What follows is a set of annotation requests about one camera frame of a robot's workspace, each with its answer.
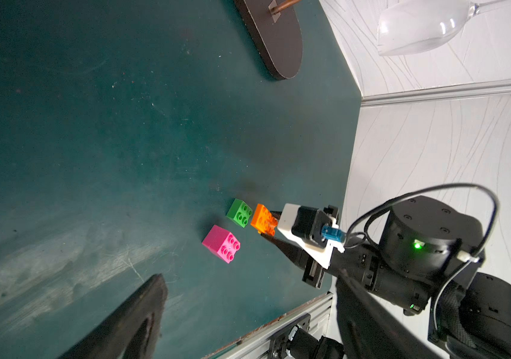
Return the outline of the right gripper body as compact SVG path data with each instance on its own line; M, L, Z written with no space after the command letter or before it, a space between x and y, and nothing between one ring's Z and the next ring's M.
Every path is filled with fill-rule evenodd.
M278 220L281 211L270 211ZM337 277L345 272L375 296L404 309L405 314L420 314L430 298L425 284L413 281L391 270L374 248L364 242L344 245L345 252L333 250L330 267L322 268L300 247L288 242L276 227L275 236L260 234L273 243L296 267L303 270L303 282L321 288L326 273Z

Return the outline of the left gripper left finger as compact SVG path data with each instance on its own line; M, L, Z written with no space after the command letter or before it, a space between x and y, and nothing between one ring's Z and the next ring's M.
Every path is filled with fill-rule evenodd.
M152 275L101 324L61 358L152 358L168 295L161 274Z

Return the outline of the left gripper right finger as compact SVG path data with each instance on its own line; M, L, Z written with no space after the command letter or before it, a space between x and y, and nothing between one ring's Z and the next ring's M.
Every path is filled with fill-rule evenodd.
M438 358L347 273L336 281L337 324L347 358Z

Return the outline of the orange long lego brick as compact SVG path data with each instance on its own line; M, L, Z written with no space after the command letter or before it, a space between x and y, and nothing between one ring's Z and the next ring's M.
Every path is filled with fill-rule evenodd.
M275 236L278 220L263 204L258 204L252 217L251 225L259 234Z

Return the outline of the magenta lego brick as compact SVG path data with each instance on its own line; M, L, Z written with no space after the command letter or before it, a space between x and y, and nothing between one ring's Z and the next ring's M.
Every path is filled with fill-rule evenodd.
M230 231L214 225L201 242L212 254L226 263L231 263L241 244Z

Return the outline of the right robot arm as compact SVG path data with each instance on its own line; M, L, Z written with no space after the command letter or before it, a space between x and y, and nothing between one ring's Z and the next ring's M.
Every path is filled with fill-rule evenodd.
M511 358L511 284L481 272L491 229L422 193L337 228L334 206L287 204L252 226L320 288L337 278L340 339L290 324L270 357Z

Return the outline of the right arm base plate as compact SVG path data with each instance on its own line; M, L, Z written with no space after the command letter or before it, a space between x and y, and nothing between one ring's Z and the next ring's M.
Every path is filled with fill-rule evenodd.
M342 359L344 346L331 338L315 338L310 332L311 315L303 314L279 329L270 338L268 358Z

